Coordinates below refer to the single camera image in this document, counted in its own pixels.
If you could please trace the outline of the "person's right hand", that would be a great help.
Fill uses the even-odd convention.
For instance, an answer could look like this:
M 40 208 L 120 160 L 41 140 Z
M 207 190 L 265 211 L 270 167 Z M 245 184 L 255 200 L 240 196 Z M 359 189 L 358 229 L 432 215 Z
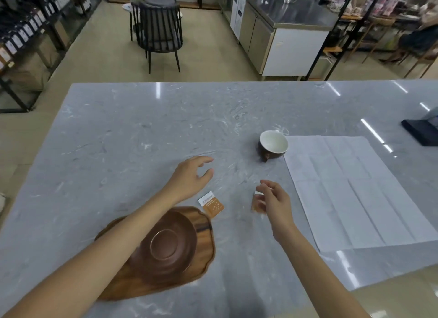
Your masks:
M 256 191 L 265 195 L 266 215 L 271 223 L 273 236 L 280 241 L 295 228 L 289 195 L 278 183 L 263 179 Z

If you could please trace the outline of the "person's left hand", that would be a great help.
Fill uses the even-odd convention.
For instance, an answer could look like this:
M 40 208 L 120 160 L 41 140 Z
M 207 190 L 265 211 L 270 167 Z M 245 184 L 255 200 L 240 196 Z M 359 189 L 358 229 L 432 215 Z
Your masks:
M 213 160 L 213 158 L 208 156 L 193 156 L 182 161 L 177 166 L 172 177 L 166 184 L 167 191 L 175 204 L 193 197 L 203 189 L 198 185 L 198 177 L 200 177 L 198 175 L 198 169 L 205 164 L 213 162 Z

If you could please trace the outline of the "torn orange sachet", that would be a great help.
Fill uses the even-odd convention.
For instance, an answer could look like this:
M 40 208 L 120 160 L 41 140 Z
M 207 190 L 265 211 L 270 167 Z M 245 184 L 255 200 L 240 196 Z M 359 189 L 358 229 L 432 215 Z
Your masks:
M 259 213 L 259 214 L 263 214 L 266 215 L 266 207 L 254 207 L 254 195 L 251 201 L 251 210 Z

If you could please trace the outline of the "person's right forearm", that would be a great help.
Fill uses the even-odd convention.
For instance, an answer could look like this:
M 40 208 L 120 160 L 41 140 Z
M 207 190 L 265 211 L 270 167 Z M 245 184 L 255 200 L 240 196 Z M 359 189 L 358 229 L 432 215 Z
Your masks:
M 319 318 L 371 318 L 293 223 L 272 231 Z

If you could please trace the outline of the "person's left forearm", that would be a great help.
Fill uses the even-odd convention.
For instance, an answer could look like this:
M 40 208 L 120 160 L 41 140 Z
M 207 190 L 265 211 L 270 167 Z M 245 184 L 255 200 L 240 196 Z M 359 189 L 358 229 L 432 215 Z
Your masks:
M 162 189 L 46 277 L 2 318 L 81 318 L 158 220 L 191 196 Z

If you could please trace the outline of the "orange and white sachet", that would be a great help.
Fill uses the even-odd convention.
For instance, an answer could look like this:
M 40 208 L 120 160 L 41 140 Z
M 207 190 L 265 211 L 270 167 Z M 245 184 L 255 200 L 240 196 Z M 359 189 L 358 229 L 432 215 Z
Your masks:
M 198 203 L 210 219 L 216 217 L 225 209 L 224 205 L 217 199 L 212 191 L 209 191 L 198 199 Z

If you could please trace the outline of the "brown cup white inside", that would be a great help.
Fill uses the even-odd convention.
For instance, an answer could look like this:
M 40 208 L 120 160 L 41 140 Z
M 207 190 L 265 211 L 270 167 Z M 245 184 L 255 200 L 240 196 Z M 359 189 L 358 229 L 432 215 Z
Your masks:
M 267 130 L 259 136 L 258 152 L 263 162 L 282 157 L 288 148 L 288 140 L 281 132 Z

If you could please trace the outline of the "wooden tray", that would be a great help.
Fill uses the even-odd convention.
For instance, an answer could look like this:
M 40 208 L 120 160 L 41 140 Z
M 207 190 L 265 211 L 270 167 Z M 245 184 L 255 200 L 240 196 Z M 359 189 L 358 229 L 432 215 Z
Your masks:
M 197 232 L 198 243 L 189 267 L 183 273 L 168 279 L 146 280 L 133 269 L 129 257 L 100 294 L 99 301 L 114 302 L 160 293 L 196 281 L 206 273 L 216 254 L 211 220 L 194 206 L 175 208 L 183 209 L 183 213 L 192 221 Z

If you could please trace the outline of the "brown saucer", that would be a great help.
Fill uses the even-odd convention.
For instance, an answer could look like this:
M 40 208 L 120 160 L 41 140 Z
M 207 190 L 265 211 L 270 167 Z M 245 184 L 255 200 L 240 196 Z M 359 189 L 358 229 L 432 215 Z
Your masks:
M 149 231 L 129 259 L 146 280 L 164 280 L 183 273 L 198 243 L 192 221 L 182 208 L 169 210 Z

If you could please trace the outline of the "white creased paper sheet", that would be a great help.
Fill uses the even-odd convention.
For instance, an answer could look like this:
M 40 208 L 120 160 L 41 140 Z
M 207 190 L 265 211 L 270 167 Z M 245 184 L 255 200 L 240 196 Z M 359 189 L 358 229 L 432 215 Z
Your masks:
M 366 138 L 286 138 L 284 159 L 320 252 L 438 240 Z

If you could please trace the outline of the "black slatted chair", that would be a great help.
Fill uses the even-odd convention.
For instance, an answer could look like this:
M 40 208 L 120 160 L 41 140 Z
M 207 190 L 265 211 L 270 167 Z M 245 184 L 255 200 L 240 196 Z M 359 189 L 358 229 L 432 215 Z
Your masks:
M 165 0 L 164 4 L 140 0 L 131 3 L 131 10 L 136 38 L 145 51 L 149 73 L 152 53 L 173 53 L 181 72 L 178 51 L 183 46 L 183 33 L 179 4 L 174 0 Z

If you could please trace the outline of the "stainless steel counter fridge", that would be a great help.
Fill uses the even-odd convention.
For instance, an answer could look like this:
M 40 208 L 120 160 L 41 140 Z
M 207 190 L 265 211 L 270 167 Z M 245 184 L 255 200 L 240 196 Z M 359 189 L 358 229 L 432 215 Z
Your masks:
M 318 0 L 218 0 L 259 77 L 308 80 L 339 16 Z

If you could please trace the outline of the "wooden chair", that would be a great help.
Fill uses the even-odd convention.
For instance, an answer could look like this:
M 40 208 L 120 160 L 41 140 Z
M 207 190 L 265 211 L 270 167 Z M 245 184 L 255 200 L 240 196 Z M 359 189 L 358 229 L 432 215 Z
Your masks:
M 375 52 L 376 48 L 381 43 L 386 33 L 388 33 L 393 25 L 396 23 L 396 19 L 393 17 L 375 17 L 371 16 L 369 19 L 359 27 L 358 31 L 355 32 L 354 28 L 351 31 L 347 31 L 347 40 L 344 43 L 344 49 L 348 49 L 348 40 L 351 39 L 350 43 L 353 43 L 352 49 L 346 55 L 344 62 L 347 62 L 350 57 L 360 49 L 364 48 L 364 52 L 367 54 L 362 61 L 362 64 Z
M 438 40 L 426 51 L 419 51 L 415 48 L 408 48 L 405 52 L 406 54 L 400 63 L 402 63 L 409 56 L 416 58 L 416 62 L 404 75 L 403 79 L 406 79 L 418 65 L 424 64 L 426 65 L 426 69 L 419 77 L 419 79 L 422 79 L 424 75 L 428 72 L 430 67 L 434 64 L 435 60 L 438 58 Z

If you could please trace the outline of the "black shelf rack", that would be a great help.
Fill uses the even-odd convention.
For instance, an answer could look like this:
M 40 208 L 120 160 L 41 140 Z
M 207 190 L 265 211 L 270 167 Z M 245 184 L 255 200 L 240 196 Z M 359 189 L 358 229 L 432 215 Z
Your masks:
M 14 59 L 12 67 L 0 71 L 0 114 L 25 113 L 35 108 L 40 94 L 47 88 L 55 70 L 92 14 L 66 50 L 57 48 L 49 34 L 41 34 Z

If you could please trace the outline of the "row of dark bottles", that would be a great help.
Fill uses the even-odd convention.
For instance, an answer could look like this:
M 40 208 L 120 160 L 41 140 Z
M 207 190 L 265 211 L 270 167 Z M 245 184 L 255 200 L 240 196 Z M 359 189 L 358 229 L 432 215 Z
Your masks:
M 66 50 L 100 0 L 0 0 L 0 71 L 41 34 Z

